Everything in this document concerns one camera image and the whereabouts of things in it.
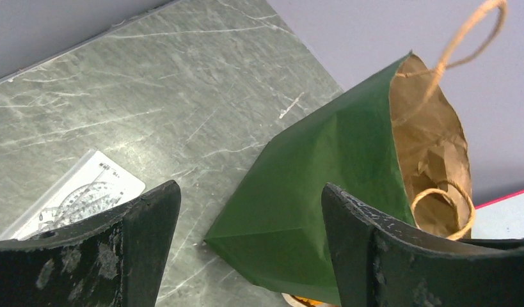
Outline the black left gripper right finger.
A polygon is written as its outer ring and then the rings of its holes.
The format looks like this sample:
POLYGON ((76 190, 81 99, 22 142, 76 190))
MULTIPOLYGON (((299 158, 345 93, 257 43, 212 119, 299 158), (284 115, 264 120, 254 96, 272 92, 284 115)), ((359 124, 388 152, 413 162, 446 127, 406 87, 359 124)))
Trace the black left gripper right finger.
POLYGON ((444 239, 334 184, 321 206, 342 306, 524 306, 524 238, 444 239))

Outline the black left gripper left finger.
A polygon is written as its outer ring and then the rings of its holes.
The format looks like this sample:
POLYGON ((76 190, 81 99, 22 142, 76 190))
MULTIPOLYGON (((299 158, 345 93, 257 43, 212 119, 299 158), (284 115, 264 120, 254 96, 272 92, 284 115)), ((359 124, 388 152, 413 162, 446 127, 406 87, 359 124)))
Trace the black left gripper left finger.
POLYGON ((169 180, 76 223, 0 241, 0 306, 154 306, 180 203, 169 180))

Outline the silver metal tray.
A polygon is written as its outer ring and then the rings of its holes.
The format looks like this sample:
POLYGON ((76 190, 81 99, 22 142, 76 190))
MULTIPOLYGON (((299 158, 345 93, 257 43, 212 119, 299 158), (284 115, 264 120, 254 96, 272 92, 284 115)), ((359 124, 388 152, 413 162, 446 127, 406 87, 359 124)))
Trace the silver metal tray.
MULTIPOLYGON (((282 293, 282 297, 284 298, 285 302, 291 306, 291 307, 309 307, 309 306, 302 306, 301 304, 297 303, 290 294, 282 293)), ((330 304, 328 307, 338 307, 337 305, 330 304)))

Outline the green brown paper bag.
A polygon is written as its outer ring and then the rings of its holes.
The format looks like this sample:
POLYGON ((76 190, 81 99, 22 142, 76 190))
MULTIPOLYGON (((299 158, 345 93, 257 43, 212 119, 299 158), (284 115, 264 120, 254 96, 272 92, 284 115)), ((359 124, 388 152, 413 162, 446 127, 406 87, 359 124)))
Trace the green brown paper bag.
POLYGON ((491 10, 501 32, 506 1, 486 1, 438 64, 407 54, 275 136, 205 236, 256 286, 339 305, 322 219, 327 183, 433 235, 468 239, 475 221, 468 143, 440 89, 452 52, 491 10))

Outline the orange fake bread loaf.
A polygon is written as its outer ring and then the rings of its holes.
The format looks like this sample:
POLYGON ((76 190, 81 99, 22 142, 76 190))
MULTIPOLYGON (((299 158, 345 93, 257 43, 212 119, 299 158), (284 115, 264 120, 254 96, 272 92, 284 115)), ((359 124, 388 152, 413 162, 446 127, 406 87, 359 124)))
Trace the orange fake bread loaf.
POLYGON ((302 306, 309 306, 309 307, 328 307, 330 306, 330 304, 327 304, 327 303, 324 303, 324 302, 320 302, 320 301, 316 301, 316 300, 313 300, 313 299, 307 299, 307 298, 304 298, 304 297, 298 297, 298 296, 292 296, 292 298, 299 304, 301 304, 302 306))

